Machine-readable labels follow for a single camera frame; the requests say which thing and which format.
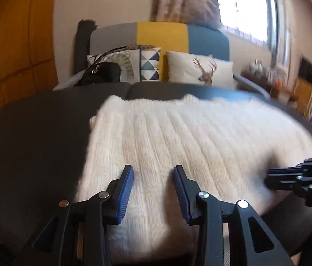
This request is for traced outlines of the cream knitted sweater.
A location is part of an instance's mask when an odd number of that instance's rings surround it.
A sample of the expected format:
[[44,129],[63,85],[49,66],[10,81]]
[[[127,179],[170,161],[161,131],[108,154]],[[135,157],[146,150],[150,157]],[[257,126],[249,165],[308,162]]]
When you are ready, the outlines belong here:
[[172,170],[221,201],[245,199],[259,214],[285,198],[264,184],[267,171],[312,157],[312,136],[295,119],[257,98],[229,101],[126,101],[109,97],[89,121],[86,162],[77,201],[89,199],[134,169],[126,216],[109,230],[114,263],[194,251],[197,229],[182,218]]

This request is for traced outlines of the wooden side table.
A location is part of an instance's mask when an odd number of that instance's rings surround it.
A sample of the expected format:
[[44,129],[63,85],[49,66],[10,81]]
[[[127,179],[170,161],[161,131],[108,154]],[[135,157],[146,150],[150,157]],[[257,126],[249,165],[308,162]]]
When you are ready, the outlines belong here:
[[268,78],[263,78],[257,74],[251,74],[248,70],[243,70],[241,76],[257,84],[273,99],[276,99],[284,104],[293,104],[297,106],[298,98],[294,94],[281,86],[278,82],[272,82]]

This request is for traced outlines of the black television screen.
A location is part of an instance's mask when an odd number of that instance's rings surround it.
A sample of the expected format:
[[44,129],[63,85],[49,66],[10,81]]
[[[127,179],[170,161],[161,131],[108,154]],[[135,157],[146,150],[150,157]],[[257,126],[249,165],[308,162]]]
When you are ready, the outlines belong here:
[[300,60],[298,77],[312,84],[312,63],[304,57]]

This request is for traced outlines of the deer print cushion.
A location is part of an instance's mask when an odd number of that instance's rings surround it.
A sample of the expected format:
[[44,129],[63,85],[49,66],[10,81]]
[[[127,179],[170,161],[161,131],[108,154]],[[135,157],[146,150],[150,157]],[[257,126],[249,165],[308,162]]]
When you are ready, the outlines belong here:
[[233,63],[190,53],[167,51],[169,82],[234,89]]

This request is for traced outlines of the black handbag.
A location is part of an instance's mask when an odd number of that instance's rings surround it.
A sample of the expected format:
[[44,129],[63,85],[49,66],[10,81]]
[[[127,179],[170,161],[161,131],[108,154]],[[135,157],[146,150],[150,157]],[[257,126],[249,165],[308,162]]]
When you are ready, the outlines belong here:
[[86,86],[103,83],[118,83],[121,68],[117,63],[94,63],[83,73],[82,78],[74,86]]

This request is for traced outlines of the geometric triangle print cushion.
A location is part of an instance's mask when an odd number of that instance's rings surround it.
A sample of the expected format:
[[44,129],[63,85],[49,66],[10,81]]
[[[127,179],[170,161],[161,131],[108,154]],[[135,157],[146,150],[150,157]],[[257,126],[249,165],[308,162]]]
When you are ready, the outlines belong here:
[[120,82],[130,84],[160,79],[161,48],[152,45],[128,45],[102,54],[88,55],[88,66],[94,63],[116,63],[121,68]]

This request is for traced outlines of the black rolled mat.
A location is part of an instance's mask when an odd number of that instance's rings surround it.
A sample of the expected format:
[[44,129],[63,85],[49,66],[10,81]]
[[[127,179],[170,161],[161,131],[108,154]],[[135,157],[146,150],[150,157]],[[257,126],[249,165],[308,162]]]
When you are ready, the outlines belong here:
[[90,36],[97,25],[94,20],[80,20],[74,43],[73,74],[77,74],[87,67],[89,55]]

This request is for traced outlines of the beige patterned left curtain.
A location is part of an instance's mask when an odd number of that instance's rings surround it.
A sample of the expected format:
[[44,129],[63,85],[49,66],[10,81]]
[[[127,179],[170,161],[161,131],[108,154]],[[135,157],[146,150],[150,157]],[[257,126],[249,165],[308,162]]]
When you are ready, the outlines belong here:
[[218,0],[157,0],[154,20],[211,29],[222,27]]

